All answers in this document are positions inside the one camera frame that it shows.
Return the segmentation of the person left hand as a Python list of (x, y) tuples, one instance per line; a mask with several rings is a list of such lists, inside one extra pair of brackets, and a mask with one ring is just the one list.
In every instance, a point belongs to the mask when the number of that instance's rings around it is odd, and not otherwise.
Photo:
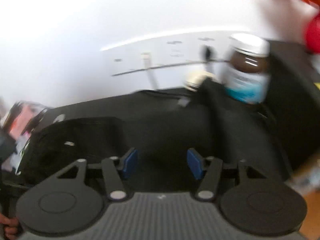
[(0, 214), (0, 222), (4, 226), (4, 235), (9, 240), (15, 240), (19, 232), (19, 220), (15, 218), (8, 218), (2, 213)]

